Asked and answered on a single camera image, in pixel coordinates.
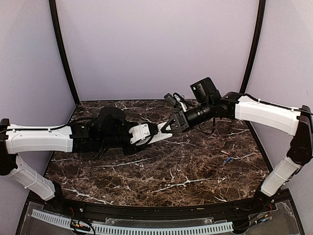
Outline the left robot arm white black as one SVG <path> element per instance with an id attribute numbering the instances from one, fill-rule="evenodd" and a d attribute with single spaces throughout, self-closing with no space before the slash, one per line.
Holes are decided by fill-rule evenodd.
<path id="1" fill-rule="evenodd" d="M 24 186 L 58 213 L 66 213 L 69 203 L 61 186 L 32 169 L 20 156 L 21 152 L 57 151 L 67 153 L 104 152 L 122 148 L 123 153 L 140 150 L 136 145 L 145 124 L 126 120 L 124 111 L 116 107 L 101 109 L 97 117 L 81 117 L 67 124 L 50 127 L 28 127 L 0 122 L 0 174 Z"/>

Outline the white remote control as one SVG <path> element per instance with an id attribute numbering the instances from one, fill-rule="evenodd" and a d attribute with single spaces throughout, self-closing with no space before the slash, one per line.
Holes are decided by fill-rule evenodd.
<path id="1" fill-rule="evenodd" d="M 143 146 L 144 144 L 152 144 L 154 142 L 162 141 L 168 138 L 171 138 L 173 134 L 171 133 L 162 133 L 161 128 L 166 124 L 166 122 L 160 123 L 157 125 L 158 127 L 158 133 L 153 136 L 153 138 L 149 141 L 150 137 L 146 137 L 144 140 L 140 140 L 138 143 L 136 143 L 136 146 Z"/>

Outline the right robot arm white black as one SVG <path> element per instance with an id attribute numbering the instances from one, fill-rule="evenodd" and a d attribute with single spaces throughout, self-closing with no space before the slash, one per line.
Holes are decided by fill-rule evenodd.
<path id="1" fill-rule="evenodd" d="M 181 133 L 211 119 L 225 118 L 251 123 L 269 154 L 274 169 L 250 200 L 250 209 L 261 212 L 281 186 L 313 157 L 313 112 L 303 105 L 274 104 L 249 94 L 229 92 L 197 107 L 175 113 L 162 127 L 163 133 Z"/>

